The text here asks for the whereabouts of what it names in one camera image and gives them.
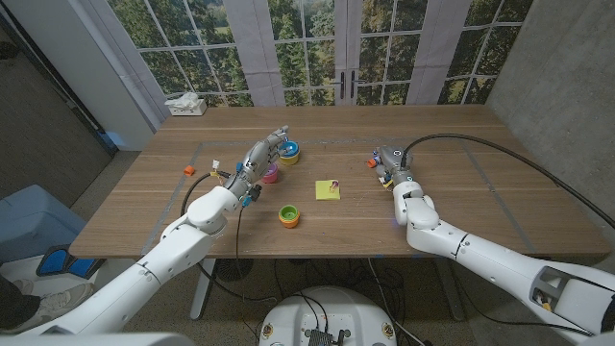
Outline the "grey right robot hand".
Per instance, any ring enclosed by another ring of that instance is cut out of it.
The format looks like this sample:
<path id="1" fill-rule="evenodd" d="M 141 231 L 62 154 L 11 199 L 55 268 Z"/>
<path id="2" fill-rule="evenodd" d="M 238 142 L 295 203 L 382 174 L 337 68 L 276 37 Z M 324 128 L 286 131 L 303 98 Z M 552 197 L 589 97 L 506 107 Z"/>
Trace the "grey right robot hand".
<path id="1" fill-rule="evenodd" d="M 394 187 L 413 181 L 410 171 L 413 157 L 410 152 L 406 153 L 404 148 L 388 145 L 377 147 L 373 152 L 373 161 L 379 181 L 384 186 Z"/>

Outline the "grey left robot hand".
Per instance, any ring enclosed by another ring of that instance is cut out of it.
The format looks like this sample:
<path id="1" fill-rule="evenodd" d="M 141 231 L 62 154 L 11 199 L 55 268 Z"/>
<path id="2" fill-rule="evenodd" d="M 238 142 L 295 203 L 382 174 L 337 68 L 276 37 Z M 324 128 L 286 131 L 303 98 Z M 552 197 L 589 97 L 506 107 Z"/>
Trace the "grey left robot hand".
<path id="1" fill-rule="evenodd" d="M 288 126 L 284 125 L 265 139 L 258 141 L 245 155 L 243 161 L 230 179 L 223 184 L 237 199 L 246 195 L 252 185 L 260 181 L 269 166 L 283 153 L 287 142 Z"/>

